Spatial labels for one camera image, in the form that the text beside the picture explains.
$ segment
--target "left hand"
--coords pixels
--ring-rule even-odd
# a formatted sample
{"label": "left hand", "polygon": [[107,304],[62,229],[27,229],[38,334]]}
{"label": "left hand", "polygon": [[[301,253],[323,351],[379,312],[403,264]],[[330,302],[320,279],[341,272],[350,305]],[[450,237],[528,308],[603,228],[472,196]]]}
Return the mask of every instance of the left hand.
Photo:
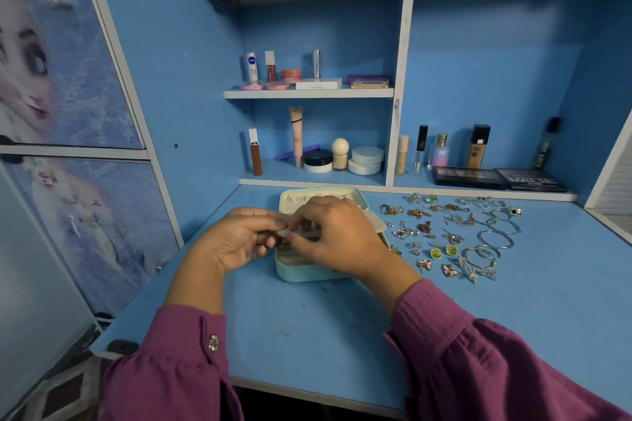
{"label": "left hand", "polygon": [[263,208],[235,208],[195,241],[191,251],[215,259],[225,273],[268,254],[279,243],[276,235],[290,217]]}

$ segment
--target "blue desk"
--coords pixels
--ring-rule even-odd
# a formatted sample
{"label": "blue desk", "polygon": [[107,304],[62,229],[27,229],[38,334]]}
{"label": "blue desk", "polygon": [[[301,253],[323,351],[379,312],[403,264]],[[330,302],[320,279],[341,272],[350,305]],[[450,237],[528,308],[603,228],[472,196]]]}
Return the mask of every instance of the blue desk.
{"label": "blue desk", "polygon": [[[200,232],[237,206],[276,210],[284,190],[240,186]],[[399,194],[364,195],[375,212],[382,203],[408,209]],[[442,197],[440,202],[454,200]],[[514,218],[523,233],[512,236],[513,249],[502,251],[498,282],[481,278],[473,285],[465,278],[445,278],[439,263],[424,276],[474,315],[515,330],[566,376],[632,411],[632,248],[573,203],[512,204],[523,209],[524,215]],[[410,226],[415,221],[405,214],[382,218],[395,225],[400,219]],[[434,214],[433,233],[444,247],[442,226],[443,215]],[[482,228],[448,227],[466,238],[462,247],[478,244]],[[501,244],[493,236],[487,240]],[[409,263],[418,258],[390,231],[387,238]],[[99,337],[92,345],[95,353],[102,355],[115,338],[142,341],[190,245]],[[236,385],[402,417],[403,366],[382,337],[389,319],[358,282],[287,283],[278,278],[269,256],[230,273],[224,298]]]}

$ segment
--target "eyeshadow palette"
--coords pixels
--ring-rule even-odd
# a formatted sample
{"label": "eyeshadow palette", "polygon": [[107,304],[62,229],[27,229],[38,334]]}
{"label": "eyeshadow palette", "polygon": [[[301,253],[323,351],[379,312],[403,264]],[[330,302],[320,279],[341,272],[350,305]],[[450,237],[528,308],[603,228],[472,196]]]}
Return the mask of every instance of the eyeshadow palette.
{"label": "eyeshadow palette", "polygon": [[510,190],[525,192],[566,193],[568,189],[542,170],[513,170],[496,168],[496,171],[507,180]]}
{"label": "eyeshadow palette", "polygon": [[432,167],[432,176],[437,185],[485,188],[487,190],[507,189],[507,182],[496,170],[461,168],[457,166],[435,166]]}

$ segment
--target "purple sleeve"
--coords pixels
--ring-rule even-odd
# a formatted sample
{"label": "purple sleeve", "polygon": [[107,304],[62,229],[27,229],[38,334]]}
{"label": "purple sleeve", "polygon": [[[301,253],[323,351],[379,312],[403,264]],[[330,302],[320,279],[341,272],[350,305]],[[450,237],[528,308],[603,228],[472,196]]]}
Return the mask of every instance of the purple sleeve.
{"label": "purple sleeve", "polygon": [[387,338],[408,363],[411,419],[632,420],[540,360],[513,331],[475,319],[432,282],[399,300]]}
{"label": "purple sleeve", "polygon": [[101,421],[219,421],[221,385],[233,419],[242,420],[228,376],[225,327],[225,316],[181,305],[159,308],[138,352],[107,369]]}

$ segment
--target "printed character face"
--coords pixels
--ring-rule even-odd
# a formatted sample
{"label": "printed character face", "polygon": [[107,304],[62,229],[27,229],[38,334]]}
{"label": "printed character face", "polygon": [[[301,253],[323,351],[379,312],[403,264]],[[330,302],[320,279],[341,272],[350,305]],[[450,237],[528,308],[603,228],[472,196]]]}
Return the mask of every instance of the printed character face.
{"label": "printed character face", "polygon": [[28,3],[0,0],[0,103],[42,132],[52,122],[53,93],[40,27]]}

